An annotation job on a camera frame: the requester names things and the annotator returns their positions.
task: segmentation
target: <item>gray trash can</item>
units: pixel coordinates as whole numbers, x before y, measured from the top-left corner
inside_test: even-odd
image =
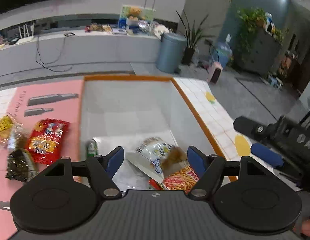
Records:
[[[162,38],[156,67],[167,73],[174,73],[183,58],[187,40],[184,36],[175,33],[165,33]]]

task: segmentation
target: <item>teddy bear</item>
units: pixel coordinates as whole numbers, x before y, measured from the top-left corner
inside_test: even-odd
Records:
[[[131,20],[139,20],[139,19],[142,20],[143,17],[139,16],[141,14],[141,12],[142,12],[141,8],[132,6],[129,9],[129,12],[127,14],[127,18],[131,19]]]

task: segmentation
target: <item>green can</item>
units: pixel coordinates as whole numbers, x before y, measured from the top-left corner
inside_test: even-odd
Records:
[[[87,158],[98,154],[97,143],[94,139],[90,139],[86,143],[86,154]]]

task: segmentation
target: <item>human hand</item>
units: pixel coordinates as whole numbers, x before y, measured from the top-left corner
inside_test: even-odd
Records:
[[[301,233],[303,233],[305,236],[310,237],[310,219],[304,221],[301,225]]]

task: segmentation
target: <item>chips bag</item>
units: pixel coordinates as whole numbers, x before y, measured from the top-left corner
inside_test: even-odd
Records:
[[[41,120],[35,125],[26,145],[34,162],[50,165],[60,158],[68,126],[69,122],[56,119]]]
[[[5,115],[0,119],[0,145],[7,145],[13,125],[14,120],[9,115]]]
[[[159,183],[158,185],[163,190],[184,190],[185,193],[188,193],[197,181],[197,175],[191,166],[188,165],[182,168],[180,171],[169,175],[162,181],[162,183]],[[153,179],[150,179],[150,184],[153,187],[154,182],[155,181],[153,181]]]
[[[174,145],[159,137],[149,137],[136,148],[136,152],[150,161],[155,172],[162,173],[161,161],[164,160]]]

